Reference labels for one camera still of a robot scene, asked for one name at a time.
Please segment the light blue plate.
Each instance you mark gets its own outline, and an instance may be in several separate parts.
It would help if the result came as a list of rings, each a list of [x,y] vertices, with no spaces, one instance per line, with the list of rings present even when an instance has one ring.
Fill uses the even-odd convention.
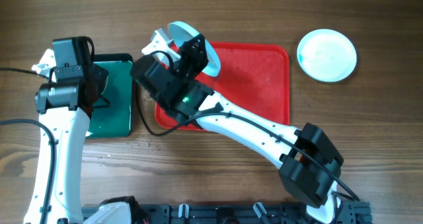
[[[178,48],[181,47],[184,42],[193,39],[193,37],[199,34],[195,28],[182,21],[174,21],[169,23],[168,30],[171,38],[174,40],[174,43]],[[208,57],[208,64],[202,70],[202,72],[211,77],[217,77],[221,70],[220,59],[212,45],[207,40],[205,40],[205,46]]]

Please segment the white round plate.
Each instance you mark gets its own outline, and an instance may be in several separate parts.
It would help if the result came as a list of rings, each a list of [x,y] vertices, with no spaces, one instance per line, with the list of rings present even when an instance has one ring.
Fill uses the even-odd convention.
[[[354,72],[358,62],[350,39],[331,29],[317,29],[302,37],[296,56],[305,74],[324,83],[345,80]]]

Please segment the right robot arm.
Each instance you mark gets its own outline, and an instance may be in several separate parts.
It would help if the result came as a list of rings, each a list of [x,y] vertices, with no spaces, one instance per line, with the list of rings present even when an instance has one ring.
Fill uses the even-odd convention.
[[[133,79],[178,126],[193,124],[220,133],[256,151],[279,172],[284,188],[320,223],[333,223],[338,207],[342,156],[324,131],[277,124],[230,102],[196,80],[208,64],[206,40],[198,34],[175,52],[172,40],[155,31],[130,71]]]

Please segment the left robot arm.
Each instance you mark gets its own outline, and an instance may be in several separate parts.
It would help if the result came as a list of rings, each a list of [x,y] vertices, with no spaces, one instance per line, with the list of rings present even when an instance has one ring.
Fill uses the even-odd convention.
[[[59,66],[36,93],[40,154],[25,223],[83,223],[80,179],[83,146],[93,103],[104,90],[107,70],[92,65]]]

